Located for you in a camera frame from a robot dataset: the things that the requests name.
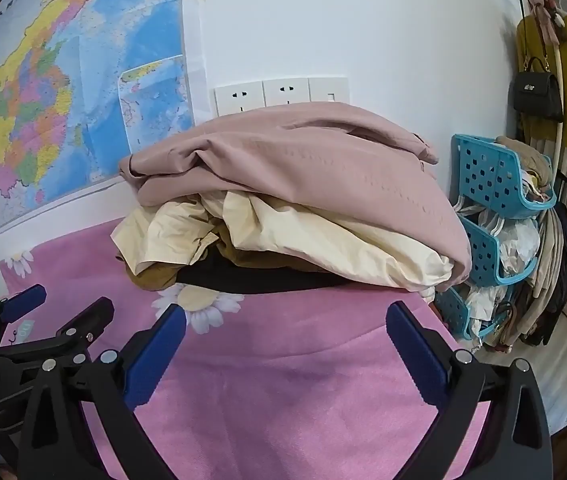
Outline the dusty pink coat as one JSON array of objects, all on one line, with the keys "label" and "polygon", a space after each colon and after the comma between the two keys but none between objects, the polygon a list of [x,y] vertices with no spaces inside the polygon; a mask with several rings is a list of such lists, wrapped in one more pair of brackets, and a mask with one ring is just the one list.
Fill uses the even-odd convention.
[{"label": "dusty pink coat", "polygon": [[471,271],[469,240],[416,133],[339,103],[262,107],[175,133],[118,163],[142,206],[216,192],[268,195],[406,235]]}]

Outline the pink daisy bed sheet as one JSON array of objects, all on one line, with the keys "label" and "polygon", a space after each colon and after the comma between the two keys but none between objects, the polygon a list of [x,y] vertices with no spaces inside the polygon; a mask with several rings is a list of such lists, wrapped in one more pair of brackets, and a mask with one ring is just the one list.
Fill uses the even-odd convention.
[{"label": "pink daisy bed sheet", "polygon": [[385,330],[401,300],[425,327],[444,325],[409,292],[346,285],[307,292],[146,292],[116,258],[112,223],[50,240],[28,271],[0,272],[10,294],[39,284],[46,302],[6,341],[52,336],[94,300],[112,323],[91,346],[120,349],[172,302],[202,304],[212,325],[189,330],[151,400],[136,414],[181,479],[390,479],[427,432],[423,402]]}]

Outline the black garment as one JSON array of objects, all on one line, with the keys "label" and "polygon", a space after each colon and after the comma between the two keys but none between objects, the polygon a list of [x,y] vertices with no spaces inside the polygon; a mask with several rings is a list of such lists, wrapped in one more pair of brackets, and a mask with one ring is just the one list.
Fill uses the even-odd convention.
[{"label": "black garment", "polygon": [[244,268],[223,257],[216,248],[192,266],[176,273],[176,281],[228,294],[260,295],[298,292],[347,285],[351,281],[327,272],[306,272],[284,266],[278,269]]}]

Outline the cream jacket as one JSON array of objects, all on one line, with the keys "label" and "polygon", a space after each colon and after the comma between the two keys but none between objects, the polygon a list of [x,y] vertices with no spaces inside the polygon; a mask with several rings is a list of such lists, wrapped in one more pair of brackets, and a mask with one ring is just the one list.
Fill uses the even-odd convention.
[{"label": "cream jacket", "polygon": [[303,259],[346,280],[403,288],[422,297],[454,283],[454,259],[404,234],[316,208],[242,192],[195,194],[139,207],[111,234],[127,269],[191,264],[228,230],[234,247]]}]

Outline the blue plastic storage rack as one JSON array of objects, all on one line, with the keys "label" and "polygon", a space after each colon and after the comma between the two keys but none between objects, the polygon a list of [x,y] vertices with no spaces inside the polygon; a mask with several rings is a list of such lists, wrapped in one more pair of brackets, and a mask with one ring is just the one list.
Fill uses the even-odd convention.
[{"label": "blue plastic storage rack", "polygon": [[539,186],[522,155],[481,136],[456,134],[458,196],[455,211],[466,229],[471,271],[462,284],[440,292],[435,305],[451,333],[483,339],[506,318],[497,307],[469,307],[469,292],[491,292],[497,304],[525,281],[538,263],[538,220],[557,201],[550,185]]}]

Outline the black handbag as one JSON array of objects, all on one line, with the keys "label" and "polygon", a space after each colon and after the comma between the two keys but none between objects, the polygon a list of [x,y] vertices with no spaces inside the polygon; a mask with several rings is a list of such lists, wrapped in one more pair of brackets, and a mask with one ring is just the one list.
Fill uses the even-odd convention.
[{"label": "black handbag", "polygon": [[563,122],[559,80],[537,56],[524,64],[524,70],[512,81],[513,108],[552,122]]}]

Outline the plush toy pendant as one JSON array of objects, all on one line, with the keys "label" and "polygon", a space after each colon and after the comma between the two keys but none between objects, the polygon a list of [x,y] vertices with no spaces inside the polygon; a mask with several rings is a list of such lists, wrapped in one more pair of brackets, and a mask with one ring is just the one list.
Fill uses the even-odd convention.
[{"label": "plush toy pendant", "polygon": [[553,0],[529,0],[532,13],[538,22],[541,30],[541,38],[545,44],[551,44],[553,47],[561,45],[562,33],[565,27],[565,21],[561,13],[558,11],[556,3]]}]

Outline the colourful wall map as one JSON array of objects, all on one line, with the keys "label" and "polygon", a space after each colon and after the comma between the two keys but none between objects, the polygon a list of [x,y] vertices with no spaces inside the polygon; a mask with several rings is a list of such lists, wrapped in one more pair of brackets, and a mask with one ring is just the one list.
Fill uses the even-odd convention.
[{"label": "colourful wall map", "polygon": [[193,123],[182,0],[0,1],[0,231]]}]

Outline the white wall socket panel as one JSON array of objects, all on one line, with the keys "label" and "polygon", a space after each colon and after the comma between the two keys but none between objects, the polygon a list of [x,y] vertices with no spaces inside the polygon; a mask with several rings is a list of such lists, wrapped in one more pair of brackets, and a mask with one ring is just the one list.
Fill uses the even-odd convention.
[{"label": "white wall socket panel", "polygon": [[226,84],[213,90],[216,115],[225,116],[261,107],[307,102],[351,100],[345,76],[283,77]]}]

